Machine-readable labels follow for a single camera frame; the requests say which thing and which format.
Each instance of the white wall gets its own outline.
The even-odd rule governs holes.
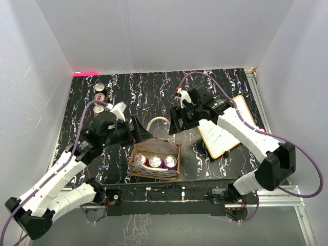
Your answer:
[[[0,3],[0,228],[4,204],[46,172],[62,124],[72,79],[55,36],[35,1]],[[18,241],[10,223],[5,245]]]
[[[295,1],[265,54],[257,81],[272,131],[306,148],[328,177],[328,2]],[[301,154],[291,178],[303,194],[318,175]],[[318,245],[327,245],[328,190],[305,199]]]
[[[293,0],[36,0],[74,71],[257,67]]]

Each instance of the open cardboard box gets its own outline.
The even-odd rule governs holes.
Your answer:
[[[173,155],[177,159],[177,170],[150,168],[145,165],[134,163],[134,156],[138,153],[144,154],[148,159],[153,155],[157,155],[162,159],[164,159],[168,155]],[[129,161],[131,175],[146,178],[163,179],[168,181],[179,181],[181,159],[180,153],[181,144],[177,145],[162,138],[153,137],[147,141],[138,143],[134,145],[134,149],[131,153],[131,159]]]

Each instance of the black tabletop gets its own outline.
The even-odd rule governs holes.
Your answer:
[[[256,124],[263,128],[243,69],[205,70],[202,72],[214,77],[229,96],[243,95]],[[126,103],[126,119],[129,121],[131,115],[137,115],[141,124],[146,128],[154,117],[163,116],[170,119],[169,109],[177,105],[177,101],[174,100],[175,89],[187,73],[188,71],[179,71],[73,78],[55,161],[68,142],[74,139],[83,109],[95,96],[95,84],[105,84],[110,95],[110,103],[116,104],[120,101]],[[188,89],[200,83],[204,83],[214,94],[221,94],[213,83],[202,75],[192,75],[184,86]],[[89,124],[93,117],[91,109],[87,113],[85,124]],[[155,122],[150,128],[150,132],[154,136],[162,138],[169,137],[168,130],[169,125],[162,121]],[[213,160],[197,129],[177,134],[175,141],[182,143],[180,180],[236,178],[258,166],[254,155],[243,145],[233,148],[227,159]],[[76,175],[68,186],[79,185],[90,177],[96,177],[103,184],[154,181],[149,178],[131,176],[128,161],[132,150],[133,146],[107,147],[102,155]]]

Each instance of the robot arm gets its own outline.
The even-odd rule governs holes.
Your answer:
[[[27,199],[35,190],[38,192],[29,199],[14,215],[16,222],[29,234],[32,240],[43,236],[52,223],[62,215],[85,203],[100,203],[104,199],[104,190],[100,182],[92,178],[77,189],[65,195],[58,196],[62,188],[81,170],[98,157],[103,148],[120,144],[122,147],[136,144],[152,138],[140,124],[135,115],[131,117],[134,126],[130,130],[125,121],[122,102],[108,105],[105,111],[99,113],[83,132],[79,139],[71,161],[65,166],[73,151],[74,143],[69,143],[58,162],[29,191],[19,198],[11,197],[6,202],[6,208],[12,213],[19,204]]]
[[[229,184],[218,199],[236,202],[250,192],[272,191],[295,172],[295,147],[248,128],[238,118],[230,101],[213,97],[204,85],[187,93],[179,89],[176,96],[181,104],[170,110],[170,135],[199,126],[201,119],[211,120],[243,143],[261,163],[258,169]]]

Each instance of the gray floor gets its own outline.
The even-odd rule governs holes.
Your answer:
[[[30,245],[305,245],[294,207],[260,208],[242,225],[208,215],[106,217],[96,226],[79,209]]]

